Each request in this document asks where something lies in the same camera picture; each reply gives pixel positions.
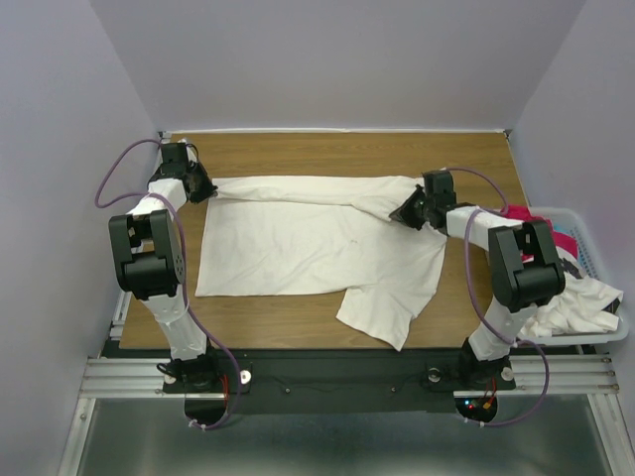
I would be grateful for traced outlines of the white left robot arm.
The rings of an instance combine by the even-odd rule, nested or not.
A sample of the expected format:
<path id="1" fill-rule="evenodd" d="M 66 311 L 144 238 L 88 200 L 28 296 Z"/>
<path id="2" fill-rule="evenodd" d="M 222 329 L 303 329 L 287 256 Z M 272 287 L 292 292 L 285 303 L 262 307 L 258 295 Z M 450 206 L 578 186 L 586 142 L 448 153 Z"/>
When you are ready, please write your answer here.
<path id="1" fill-rule="evenodd" d="M 211 179 L 184 141 L 164 144 L 137 205 L 108 223 L 120 288 L 170 345 L 172 391 L 226 389 L 223 346 L 190 297 L 342 293 L 338 321 L 401 350 L 434 296 L 445 238 L 400 214 L 423 184 L 408 177 Z"/>

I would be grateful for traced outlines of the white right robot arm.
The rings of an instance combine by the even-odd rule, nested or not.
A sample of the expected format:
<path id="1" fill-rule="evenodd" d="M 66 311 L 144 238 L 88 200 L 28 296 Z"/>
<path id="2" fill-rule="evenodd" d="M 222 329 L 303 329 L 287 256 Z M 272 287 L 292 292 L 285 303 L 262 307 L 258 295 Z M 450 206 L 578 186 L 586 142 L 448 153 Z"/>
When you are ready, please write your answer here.
<path id="1" fill-rule="evenodd" d="M 448 170 L 423 174 L 418 207 L 425 222 L 451 238 L 463 240 L 467 288 L 474 291 L 469 251 L 487 253 L 492 301 L 475 309 L 479 325 L 462 344 L 456 375 L 468 387 L 498 378 L 509 353 L 536 308 L 564 291 L 566 279 L 549 223 L 519 221 L 480 206 L 457 201 Z"/>

